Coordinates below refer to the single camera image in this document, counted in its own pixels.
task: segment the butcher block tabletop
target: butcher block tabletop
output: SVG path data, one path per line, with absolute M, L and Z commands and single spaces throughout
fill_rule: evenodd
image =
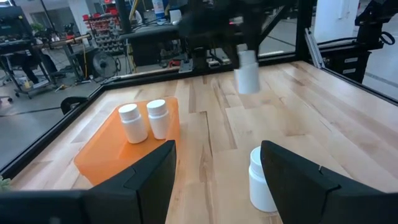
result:
M 249 199 L 250 152 L 270 140 L 383 192 L 398 192 L 398 107 L 305 62 L 260 68 L 239 95 L 233 72 L 104 92 L 16 178 L 16 190 L 90 189 L 74 157 L 119 105 L 178 99 L 180 144 L 167 223 L 282 223 Z

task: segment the black metal frame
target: black metal frame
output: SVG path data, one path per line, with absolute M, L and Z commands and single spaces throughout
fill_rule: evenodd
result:
M 295 52 L 271 55 L 259 58 L 259 65 L 274 65 L 278 63 L 289 63 L 297 60 L 310 61 L 307 43 L 305 41 L 305 28 L 311 26 L 312 20 L 313 0 L 298 0 L 298 21 L 297 21 L 297 39 Z M 336 45 L 335 47 L 323 47 L 320 51 L 323 53 L 330 53 L 333 50 L 347 50 L 351 49 L 351 45 Z M 108 90 L 123 88 L 128 86 L 138 86 L 148 83 L 166 82 L 170 80 L 177 80 L 182 78 L 197 77 L 201 75 L 209 75 L 219 72 L 228 72 L 233 68 L 231 65 L 223 65 L 218 68 L 207 68 L 203 70 L 194 70 L 190 73 L 179 74 L 178 71 L 155 72 L 145 75 L 131 76 L 127 78 L 115 78 L 114 81 L 101 85 L 89 97 L 88 100 L 68 112 L 54 127 L 48 130 L 45 134 L 35 140 L 28 148 L 21 152 L 8 165 L 0 168 L 0 175 L 5 177 L 15 177 L 24 167 L 26 167 L 37 155 L 39 155 L 53 140 L 55 140 L 79 115 L 82 114 L 102 93 Z M 328 72 L 370 94 L 376 95 L 383 100 L 386 100 L 393 105 L 398 105 L 398 101 L 389 98 L 377 91 L 374 91 L 360 83 L 356 83 L 343 75 L 335 73 L 327 68 L 323 69 Z

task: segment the orange tray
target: orange tray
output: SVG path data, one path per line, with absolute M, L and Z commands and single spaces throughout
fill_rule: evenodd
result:
M 170 113 L 170 127 L 166 140 L 157 140 L 150 128 L 146 105 L 150 101 L 134 102 L 144 118 L 148 131 L 148 138 L 139 143 L 131 144 L 127 141 L 117 107 L 104 124 L 88 141 L 76 156 L 74 162 L 80 173 L 94 186 L 108 180 L 129 167 L 139 159 L 158 148 L 167 140 L 180 139 L 180 120 L 178 117 L 178 101 L 174 97 L 164 99 Z

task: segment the floor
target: floor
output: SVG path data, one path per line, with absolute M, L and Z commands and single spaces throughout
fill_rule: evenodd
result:
M 297 22 L 294 19 L 280 21 L 269 37 L 261 44 L 260 53 L 293 51 L 295 49 L 296 25 Z M 398 16 L 395 16 L 390 23 L 386 24 L 384 30 L 398 38 Z M 396 63 L 398 54 L 395 54 L 395 52 L 398 52 L 398 44 L 385 46 L 383 49 L 375 50 L 372 53 L 364 84 L 398 99 L 398 77 L 395 76 L 398 72 L 398 63 Z M 58 69 L 69 64 L 62 49 L 44 53 L 52 57 Z M 225 57 L 221 51 L 218 51 L 218 54 L 220 54 L 219 57 Z M 130 73 L 129 69 L 126 69 L 124 57 L 121 57 L 120 61 L 121 74 Z M 159 68 L 158 65 L 153 65 L 139 67 L 138 71 L 144 72 Z M 3 71 L 0 70 L 0 77 L 3 75 Z M 58 82 L 71 85 L 74 80 L 75 77 L 71 73 Z M 0 168 L 62 118 L 63 114 L 59 106 L 64 98 L 68 96 L 88 96 L 96 88 L 98 88 L 98 84 L 95 82 L 72 86 L 56 93 L 54 89 L 49 88 L 45 93 L 34 96 L 30 100 L 25 96 L 16 98 L 12 83 L 1 86 L 0 96 L 11 95 L 14 102 L 8 103 L 3 100 L 0 104 Z

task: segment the workbench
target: workbench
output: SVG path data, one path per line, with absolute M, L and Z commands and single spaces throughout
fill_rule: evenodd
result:
M 180 144 L 167 223 L 282 223 L 249 199 L 249 155 L 270 140 L 383 192 L 398 191 L 398 108 L 305 62 L 260 68 L 239 95 L 233 72 L 104 92 L 12 181 L 17 190 L 89 189 L 73 158 L 115 107 L 175 96 Z

